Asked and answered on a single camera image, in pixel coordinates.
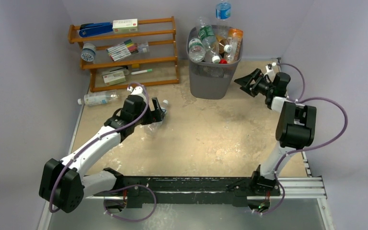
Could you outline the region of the blue white label bottle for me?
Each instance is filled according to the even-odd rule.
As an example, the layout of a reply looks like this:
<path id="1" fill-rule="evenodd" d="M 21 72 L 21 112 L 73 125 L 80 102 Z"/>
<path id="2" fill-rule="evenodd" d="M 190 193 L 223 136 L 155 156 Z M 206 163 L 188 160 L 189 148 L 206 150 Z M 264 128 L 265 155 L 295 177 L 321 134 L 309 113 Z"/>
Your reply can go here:
<path id="1" fill-rule="evenodd" d="M 169 102 L 163 100 L 161 103 L 157 101 L 154 104 L 153 121 L 145 128 L 145 133 L 149 136 L 154 136 L 156 131 L 161 127 L 168 113 Z"/>

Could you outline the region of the red cap water bottle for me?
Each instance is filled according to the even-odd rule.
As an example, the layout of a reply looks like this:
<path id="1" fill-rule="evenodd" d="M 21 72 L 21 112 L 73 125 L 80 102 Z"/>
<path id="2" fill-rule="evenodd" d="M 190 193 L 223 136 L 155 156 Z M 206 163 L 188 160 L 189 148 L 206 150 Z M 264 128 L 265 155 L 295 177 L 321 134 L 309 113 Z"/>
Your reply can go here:
<path id="1" fill-rule="evenodd" d="M 225 60 L 225 59 L 221 59 L 220 61 L 219 61 L 219 64 L 227 64 L 228 62 Z"/>

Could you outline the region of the grey mesh waste bin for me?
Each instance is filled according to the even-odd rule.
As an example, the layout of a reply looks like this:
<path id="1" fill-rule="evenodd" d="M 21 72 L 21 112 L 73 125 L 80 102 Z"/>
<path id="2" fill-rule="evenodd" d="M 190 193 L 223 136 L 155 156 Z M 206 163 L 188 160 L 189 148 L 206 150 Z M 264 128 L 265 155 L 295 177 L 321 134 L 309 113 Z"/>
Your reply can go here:
<path id="1" fill-rule="evenodd" d="M 191 30 L 187 39 L 187 52 L 188 42 L 191 38 L 198 37 L 197 28 Z M 224 47 L 225 52 L 231 51 L 229 42 Z M 242 42 L 238 56 L 238 60 L 231 64 L 214 64 L 205 62 L 194 63 L 190 60 L 189 64 L 189 76 L 190 76 L 190 91 L 191 94 L 197 98 L 203 99 L 221 99 L 225 96 L 232 77 L 235 73 L 237 65 L 242 57 Z"/>

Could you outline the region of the orange juice bottle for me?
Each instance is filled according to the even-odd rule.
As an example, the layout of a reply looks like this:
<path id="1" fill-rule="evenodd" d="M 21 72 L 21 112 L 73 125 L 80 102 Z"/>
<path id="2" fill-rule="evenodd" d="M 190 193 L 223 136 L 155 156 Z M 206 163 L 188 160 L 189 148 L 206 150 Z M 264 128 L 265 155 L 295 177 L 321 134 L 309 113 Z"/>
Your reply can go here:
<path id="1" fill-rule="evenodd" d="M 231 46 L 231 51 L 226 53 L 224 59 L 228 64 L 238 60 L 241 44 L 243 39 L 243 31 L 236 28 L 230 28 L 228 32 L 228 42 Z"/>

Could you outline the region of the green label water bottle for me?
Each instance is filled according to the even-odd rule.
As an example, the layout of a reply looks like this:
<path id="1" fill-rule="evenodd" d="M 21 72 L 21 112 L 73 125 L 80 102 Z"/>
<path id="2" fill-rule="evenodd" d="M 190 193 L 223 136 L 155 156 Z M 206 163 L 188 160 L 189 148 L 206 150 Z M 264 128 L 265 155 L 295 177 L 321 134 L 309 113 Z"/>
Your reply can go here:
<path id="1" fill-rule="evenodd" d="M 206 50 L 198 37 L 193 37 L 188 42 L 188 56 L 194 63 L 199 63 L 204 60 Z"/>

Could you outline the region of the dark green label bottle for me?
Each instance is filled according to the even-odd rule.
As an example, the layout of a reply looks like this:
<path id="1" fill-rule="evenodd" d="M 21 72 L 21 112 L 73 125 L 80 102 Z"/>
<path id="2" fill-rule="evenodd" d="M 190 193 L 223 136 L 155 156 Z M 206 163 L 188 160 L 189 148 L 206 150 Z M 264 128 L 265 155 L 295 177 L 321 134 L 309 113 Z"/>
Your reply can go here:
<path id="1" fill-rule="evenodd" d="M 198 37 L 206 50 L 205 62 L 218 64 L 221 60 L 219 43 L 210 21 L 205 17 L 199 17 L 196 21 L 196 28 Z"/>

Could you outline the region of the clear bottle blue label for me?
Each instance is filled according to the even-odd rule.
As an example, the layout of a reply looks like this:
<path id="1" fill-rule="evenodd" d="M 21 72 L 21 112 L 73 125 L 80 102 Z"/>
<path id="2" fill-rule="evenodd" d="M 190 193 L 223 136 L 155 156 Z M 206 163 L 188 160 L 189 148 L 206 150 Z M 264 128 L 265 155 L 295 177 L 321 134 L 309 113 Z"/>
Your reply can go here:
<path id="1" fill-rule="evenodd" d="M 230 29 L 231 3 L 220 0 L 215 6 L 217 35 L 227 37 Z"/>

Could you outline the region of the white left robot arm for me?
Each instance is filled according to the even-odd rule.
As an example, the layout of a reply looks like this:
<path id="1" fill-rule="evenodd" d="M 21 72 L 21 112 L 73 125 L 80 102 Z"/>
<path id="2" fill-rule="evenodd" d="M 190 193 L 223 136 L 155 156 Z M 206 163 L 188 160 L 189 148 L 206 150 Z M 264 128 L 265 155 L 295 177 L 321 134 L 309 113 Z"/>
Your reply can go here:
<path id="1" fill-rule="evenodd" d="M 70 213 L 88 196 L 105 191 L 118 196 L 123 192 L 123 175 L 117 171 L 105 168 L 92 175 L 87 175 L 87 171 L 131 135 L 135 127 L 164 119 L 165 109 L 158 99 L 153 97 L 151 101 L 153 110 L 145 96 L 129 95 L 123 107 L 117 109 L 89 141 L 61 160 L 50 159 L 45 163 L 38 194 L 51 206 L 56 206 L 51 211 Z"/>

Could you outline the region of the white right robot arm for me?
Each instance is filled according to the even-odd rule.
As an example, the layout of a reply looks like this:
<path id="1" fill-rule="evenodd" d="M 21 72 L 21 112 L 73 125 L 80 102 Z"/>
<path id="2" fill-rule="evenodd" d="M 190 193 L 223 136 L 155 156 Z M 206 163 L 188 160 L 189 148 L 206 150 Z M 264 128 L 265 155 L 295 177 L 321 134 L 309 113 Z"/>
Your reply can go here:
<path id="1" fill-rule="evenodd" d="M 292 157 L 292 152 L 310 146 L 315 137 L 317 109 L 286 98 L 290 80 L 288 74 L 278 72 L 274 80 L 270 81 L 260 69 L 235 80 L 248 95 L 265 96 L 267 107 L 280 113 L 275 132 L 275 148 L 252 173 L 250 189 L 256 195 L 274 190 L 278 185 L 276 177 Z"/>

